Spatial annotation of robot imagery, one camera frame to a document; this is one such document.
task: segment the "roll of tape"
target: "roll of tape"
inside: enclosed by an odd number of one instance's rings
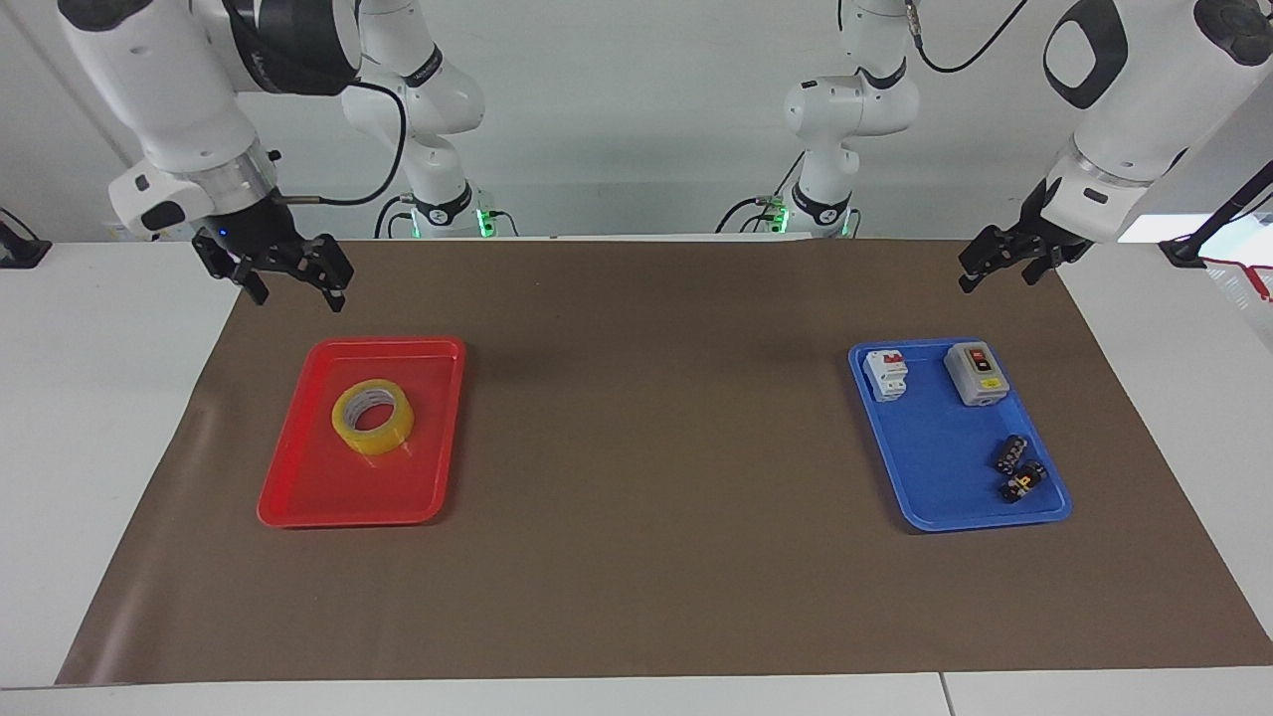
[[[377,405],[392,405],[393,414],[379,427],[358,429],[358,419]],[[331,409],[331,426],[360,455],[384,455],[400,447],[415,427],[415,413],[397,383],[386,380],[363,381],[341,394]]]

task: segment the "red tray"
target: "red tray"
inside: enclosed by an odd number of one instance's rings
[[[465,344],[453,338],[356,338],[309,352],[256,513],[274,527],[418,525],[447,496]],[[386,455],[350,450],[331,408],[354,383],[396,382],[415,412],[407,441]]]

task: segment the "black pole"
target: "black pole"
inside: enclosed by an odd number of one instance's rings
[[[52,243],[22,238],[0,220],[0,246],[5,248],[5,255],[0,255],[0,269],[34,269]]]
[[[1251,201],[1255,201],[1269,186],[1273,186],[1273,162],[1264,164],[1264,168],[1242,185],[1242,189],[1239,189],[1237,194],[1226,201],[1223,206],[1216,209],[1216,213],[1193,236],[1184,241],[1164,241],[1158,243],[1158,247],[1167,255],[1167,260],[1176,266],[1185,269],[1204,268],[1206,264],[1198,257],[1202,254],[1202,246],[1211,241],[1216,236],[1216,232],[1232,222],[1239,211],[1249,206]]]

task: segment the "brown tabletop covering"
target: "brown tabletop covering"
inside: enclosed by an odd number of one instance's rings
[[[966,297],[959,248],[350,243],[339,316],[275,279],[230,315],[59,683],[1273,662],[1062,283]],[[470,347],[430,525],[257,521],[306,353],[341,335]],[[953,335],[998,350],[1069,520],[903,521],[844,355]]]

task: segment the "white table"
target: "white table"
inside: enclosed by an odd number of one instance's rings
[[[1172,270],[1152,246],[1097,247],[1062,275],[1273,632],[1273,354],[1206,273]],[[52,683],[234,297],[185,245],[59,245],[38,270],[0,273],[0,684]],[[1267,713],[1269,703],[1273,668],[0,693],[5,715]]]

